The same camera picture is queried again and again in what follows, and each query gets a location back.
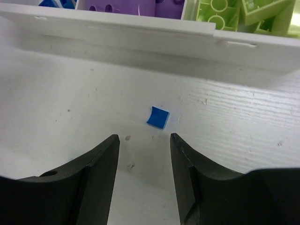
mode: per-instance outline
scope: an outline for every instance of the blue lego brick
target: blue lego brick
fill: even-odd
[[[59,8],[57,3],[54,0],[43,0],[39,6],[45,6],[45,7],[53,7],[53,8]]]
[[[165,125],[167,123],[167,120],[169,118],[170,113],[168,111],[156,108],[156,107],[152,107],[152,113],[151,116],[149,118],[149,120],[147,121],[148,124],[160,128],[160,129],[164,129]]]

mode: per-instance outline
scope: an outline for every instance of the screw hole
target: screw hole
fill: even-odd
[[[96,10],[96,8],[94,6],[91,6],[89,9],[89,11],[95,11],[95,10]]]
[[[45,172],[43,173],[42,175],[40,175],[40,177],[50,177],[50,176],[53,176],[53,175],[56,175],[57,172],[52,170],[52,171],[48,171],[48,172]]]
[[[105,12],[107,12],[107,13],[111,13],[113,11],[113,8],[112,8],[112,6],[111,5],[107,5],[107,6],[105,6]]]

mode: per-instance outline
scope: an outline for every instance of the small debris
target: small debris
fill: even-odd
[[[127,166],[127,171],[130,172],[130,171],[132,170],[133,167],[135,167],[135,163],[129,164],[129,165]]]
[[[183,103],[183,99],[181,99],[181,97],[180,97],[180,96],[178,96],[178,100],[180,101],[180,104],[182,105],[182,103]]]
[[[202,101],[201,103],[206,106],[207,105],[207,98],[205,99],[205,101]]]

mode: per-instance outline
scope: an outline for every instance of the plastic storage container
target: plastic storage container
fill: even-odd
[[[300,68],[300,40],[216,30],[215,23],[184,21],[193,14],[194,0],[185,1],[183,20],[85,11],[85,0],[78,0],[75,10],[39,7],[38,0],[0,2],[1,16],[43,35],[259,68]]]

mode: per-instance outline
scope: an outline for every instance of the black plastic claw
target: black plastic claw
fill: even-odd
[[[91,151],[40,177],[0,177],[2,225],[106,225],[120,141],[112,135]]]
[[[298,225],[300,169],[247,174],[223,167],[171,134],[172,167],[183,225]]]

